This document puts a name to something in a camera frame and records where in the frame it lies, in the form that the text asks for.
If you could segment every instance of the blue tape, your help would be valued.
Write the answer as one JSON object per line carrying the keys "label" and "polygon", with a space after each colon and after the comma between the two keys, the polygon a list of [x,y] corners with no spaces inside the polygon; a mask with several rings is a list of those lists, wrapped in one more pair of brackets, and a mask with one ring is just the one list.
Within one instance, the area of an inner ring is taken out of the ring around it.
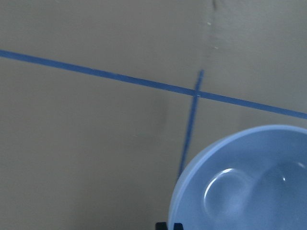
{"label": "blue tape", "polygon": [[302,112],[297,112],[289,109],[283,109],[275,106],[270,106],[266,104],[260,104],[256,102],[250,102],[250,101],[245,101],[237,98],[232,98],[232,97],[226,97],[214,93],[209,93],[209,92],[199,92],[199,96],[201,98],[206,98],[214,101],[219,101],[219,102],[225,102],[229,104],[236,104],[244,107],[249,107],[253,109],[259,109],[259,110],[264,110],[272,113],[277,113],[277,114],[283,114],[287,116],[293,116],[297,118],[302,118],[302,119],[307,119],[307,114],[302,113]]}
{"label": "blue tape", "polygon": [[19,61],[26,61],[30,63],[40,64],[40,65],[54,67],[58,69],[65,69],[65,70],[74,71],[78,73],[85,73],[85,74],[89,74],[89,75],[93,75],[97,77],[114,79],[118,81],[148,86],[151,88],[156,88],[156,89],[161,89],[161,90],[168,90],[168,91],[191,95],[191,96],[194,93],[194,90],[187,89],[184,87],[164,84],[164,83],[160,83],[160,82],[156,82],[152,80],[145,80],[145,79],[140,79],[140,78],[129,77],[126,75],[115,74],[115,73],[98,70],[98,69],[91,69],[88,67],[68,64],[68,63],[64,63],[60,61],[53,61],[53,60],[49,60],[49,59],[45,59],[41,57],[34,57],[30,55],[25,55],[25,54],[18,54],[18,53],[14,53],[10,51],[5,51],[5,50],[0,50],[0,57],[10,58],[10,59],[19,60]]}
{"label": "blue tape", "polygon": [[[14,52],[1,50],[1,49],[0,49],[0,57],[30,62],[30,63],[35,63],[35,64],[40,64],[40,65],[54,67],[54,68],[58,68],[58,69],[75,71],[75,72],[78,72],[78,73],[84,73],[84,74],[89,74],[89,75],[93,75],[93,76],[114,79],[114,80],[118,80],[118,81],[124,81],[124,82],[132,83],[132,84],[138,84],[138,85],[143,85],[143,86],[147,86],[147,87],[151,87],[151,88],[167,90],[167,91],[171,91],[171,92],[177,92],[177,93],[190,95],[190,96],[194,95],[194,90],[184,88],[184,87],[164,84],[164,83],[160,83],[160,82],[156,82],[156,81],[152,81],[152,80],[144,80],[144,79],[140,79],[140,78],[129,77],[129,76],[125,76],[125,75],[106,72],[106,71],[103,71],[103,70],[91,69],[91,68],[87,68],[87,67],[68,64],[68,63],[64,63],[64,62],[60,62],[60,61],[53,61],[53,60],[40,58],[40,57],[34,57],[34,56],[30,56],[30,55],[25,55],[25,54],[14,53]],[[302,113],[302,112],[297,112],[297,111],[288,110],[288,109],[282,109],[282,108],[279,108],[279,107],[274,107],[274,106],[255,103],[255,102],[249,102],[249,101],[245,101],[245,100],[241,100],[241,99],[237,99],[237,98],[232,98],[232,97],[226,97],[226,96],[222,96],[222,95],[218,95],[218,94],[214,94],[214,93],[199,92],[199,96],[201,98],[205,98],[205,99],[210,99],[210,100],[215,100],[215,101],[220,101],[220,102],[225,102],[225,103],[230,103],[230,104],[236,104],[236,105],[254,108],[254,109],[259,109],[259,110],[264,110],[264,111],[268,111],[268,112],[272,112],[272,113],[283,114],[283,115],[287,115],[287,116],[293,116],[293,117],[297,117],[297,118],[307,119],[307,114]]]}
{"label": "blue tape", "polygon": [[192,136],[193,126],[194,126],[195,114],[197,110],[197,102],[198,102],[202,79],[203,79],[203,70],[200,71],[197,83],[195,85],[195,91],[193,94],[192,105],[191,105],[190,114],[189,114],[187,132],[186,132],[185,142],[184,142],[180,166],[179,166],[178,178],[182,174],[185,163],[186,163],[186,157],[187,157],[187,153],[188,153],[190,142],[191,142],[191,136]]}

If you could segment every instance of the bowl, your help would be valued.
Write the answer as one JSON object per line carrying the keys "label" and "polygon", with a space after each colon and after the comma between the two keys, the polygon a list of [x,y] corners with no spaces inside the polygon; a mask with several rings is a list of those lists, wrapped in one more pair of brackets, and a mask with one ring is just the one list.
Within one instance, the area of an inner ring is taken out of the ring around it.
{"label": "bowl", "polygon": [[219,140],[185,168],[168,228],[307,229],[307,130],[270,125]]}

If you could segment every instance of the black object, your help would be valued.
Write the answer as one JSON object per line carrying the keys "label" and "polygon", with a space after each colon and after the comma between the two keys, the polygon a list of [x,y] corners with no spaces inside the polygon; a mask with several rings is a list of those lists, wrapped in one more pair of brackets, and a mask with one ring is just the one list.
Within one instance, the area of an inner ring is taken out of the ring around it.
{"label": "black object", "polygon": [[[168,230],[166,222],[158,222],[155,224],[155,230]],[[174,224],[174,230],[183,230],[183,225],[181,223]]]}

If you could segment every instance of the blue painter's tape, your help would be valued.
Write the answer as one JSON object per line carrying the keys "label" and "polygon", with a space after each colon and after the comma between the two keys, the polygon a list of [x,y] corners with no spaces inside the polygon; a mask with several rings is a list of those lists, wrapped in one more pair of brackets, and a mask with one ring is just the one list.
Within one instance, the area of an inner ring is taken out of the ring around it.
{"label": "blue painter's tape", "polygon": [[250,101],[245,101],[237,98],[232,98],[232,97],[226,97],[214,93],[209,93],[209,92],[199,92],[199,96],[201,98],[206,98],[214,101],[219,101],[219,102],[225,102],[225,103],[230,103],[230,104],[236,104],[244,107],[249,107],[249,108],[254,108],[254,109],[259,109],[259,110],[264,110],[272,113],[277,113],[277,114],[283,114],[287,116],[293,116],[297,118],[302,118],[302,119],[307,119],[307,114],[298,112],[298,111],[293,111],[289,109],[283,109],[275,106],[270,106],[266,104],[260,104],[256,102],[250,102]]}
{"label": "blue painter's tape", "polygon": [[184,142],[180,166],[179,166],[178,178],[183,172],[183,169],[186,163],[187,153],[188,153],[190,142],[191,142],[191,136],[192,136],[193,126],[194,126],[195,114],[197,110],[197,102],[198,102],[202,79],[203,79],[203,70],[200,71],[197,83],[195,85],[195,91],[193,94],[192,105],[191,105],[190,114],[189,114],[189,122],[188,122],[185,142]]}
{"label": "blue painter's tape", "polygon": [[160,83],[160,82],[156,82],[152,80],[145,80],[145,79],[140,79],[140,78],[129,77],[126,75],[115,74],[115,73],[111,73],[111,72],[107,72],[103,70],[91,69],[88,67],[82,67],[78,65],[68,64],[68,63],[64,63],[60,61],[53,61],[53,60],[40,58],[40,57],[34,57],[30,55],[25,55],[25,54],[18,54],[18,53],[14,53],[10,51],[5,51],[5,50],[0,50],[0,57],[10,58],[10,59],[19,60],[19,61],[26,61],[30,63],[40,64],[40,65],[54,67],[58,69],[65,69],[65,70],[74,71],[78,73],[85,73],[85,74],[89,74],[93,76],[109,78],[109,79],[114,79],[118,81],[124,81],[124,82],[132,83],[132,84],[148,86],[151,88],[156,88],[156,89],[161,89],[161,90],[168,90],[168,91],[191,95],[191,96],[194,93],[194,90],[187,89],[184,87],[169,85],[169,84]]}
{"label": "blue painter's tape", "polygon": [[[93,76],[98,76],[98,77],[103,77],[103,78],[109,78],[109,79],[114,79],[118,81],[124,81],[124,82],[129,82],[132,84],[138,84],[138,85],[143,85],[147,87],[152,87],[156,89],[161,89],[161,90],[167,90],[171,92],[177,92],[185,95],[194,95],[194,90],[184,88],[184,87],[179,87],[175,85],[169,85],[169,84],[164,84],[152,80],[144,80],[140,78],[134,78],[134,77],[129,77],[125,75],[120,75],[120,74],[115,74],[103,70],[97,70],[97,69],[91,69],[88,67],[82,67],[78,65],[73,65],[73,64],[68,64],[60,61],[54,61],[54,60],[49,60],[45,58],[40,58],[40,57],[34,57],[30,55],[25,55],[25,54],[19,54],[19,53],[14,53],[6,50],[0,50],[0,57],[4,58],[10,58],[14,60],[19,60],[19,61],[25,61],[25,62],[30,62],[30,63],[35,63],[35,64],[40,64],[44,66],[49,66],[49,67],[54,67],[58,69],[65,69],[69,71],[75,71],[79,73],[84,73],[84,74],[89,74]],[[209,92],[199,92],[199,96],[201,98],[206,98],[210,100],[215,100],[215,101],[220,101],[220,102],[225,102],[225,103],[230,103],[230,104],[236,104],[244,107],[249,107],[249,108],[254,108],[254,109],[259,109],[259,110],[264,110],[272,113],[277,113],[277,114],[283,114],[287,116],[293,116],[297,118],[302,118],[302,119],[307,119],[307,114],[302,113],[302,112],[297,112],[293,110],[288,110],[288,109],[283,109],[279,107],[274,107],[270,105],[265,105],[265,104],[260,104],[260,103],[255,103],[255,102],[249,102],[237,98],[232,98],[232,97],[226,97],[214,93],[209,93]]]}

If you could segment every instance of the light blue bowl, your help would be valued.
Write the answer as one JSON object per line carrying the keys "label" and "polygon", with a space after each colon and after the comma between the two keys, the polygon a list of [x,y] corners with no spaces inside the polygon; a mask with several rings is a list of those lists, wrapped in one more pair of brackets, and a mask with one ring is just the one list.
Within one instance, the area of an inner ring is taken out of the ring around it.
{"label": "light blue bowl", "polygon": [[179,178],[168,227],[306,230],[307,130],[261,126],[210,145]]}

